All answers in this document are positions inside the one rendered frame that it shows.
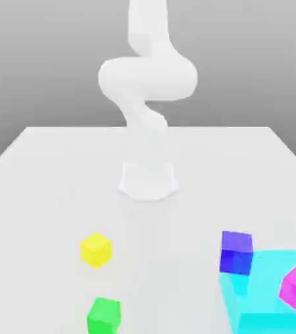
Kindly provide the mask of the small yellow cube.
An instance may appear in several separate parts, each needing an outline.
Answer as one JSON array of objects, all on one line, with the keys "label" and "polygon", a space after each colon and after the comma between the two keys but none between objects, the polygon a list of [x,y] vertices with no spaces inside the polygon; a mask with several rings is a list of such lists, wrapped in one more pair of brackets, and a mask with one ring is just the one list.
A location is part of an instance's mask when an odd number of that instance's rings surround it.
[{"label": "small yellow cube", "polygon": [[111,240],[95,232],[80,242],[81,259],[99,268],[111,258]]}]

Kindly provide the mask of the small blue cube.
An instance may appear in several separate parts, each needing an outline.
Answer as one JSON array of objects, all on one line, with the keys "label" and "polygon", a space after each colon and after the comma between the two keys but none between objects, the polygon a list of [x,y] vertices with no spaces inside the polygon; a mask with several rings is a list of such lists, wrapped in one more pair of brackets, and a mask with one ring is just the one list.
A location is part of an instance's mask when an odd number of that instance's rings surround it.
[{"label": "small blue cube", "polygon": [[220,272],[249,276],[253,255],[251,234],[222,232]]}]

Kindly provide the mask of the small green cube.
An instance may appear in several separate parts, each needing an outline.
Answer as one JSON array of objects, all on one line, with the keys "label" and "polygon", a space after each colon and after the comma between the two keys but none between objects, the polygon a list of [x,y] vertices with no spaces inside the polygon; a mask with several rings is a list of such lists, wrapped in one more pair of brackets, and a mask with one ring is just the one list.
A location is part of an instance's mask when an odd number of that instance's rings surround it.
[{"label": "small green cube", "polygon": [[117,334],[121,324],[121,302],[97,297],[87,315],[88,334]]}]

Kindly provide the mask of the large cyan box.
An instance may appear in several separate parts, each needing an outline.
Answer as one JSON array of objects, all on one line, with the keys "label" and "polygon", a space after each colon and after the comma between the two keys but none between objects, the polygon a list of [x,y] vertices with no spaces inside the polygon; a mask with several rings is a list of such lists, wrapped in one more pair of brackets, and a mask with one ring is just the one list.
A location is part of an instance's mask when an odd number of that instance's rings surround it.
[{"label": "large cyan box", "polygon": [[220,273],[232,334],[296,334],[296,310],[278,297],[296,250],[256,250],[249,276]]}]

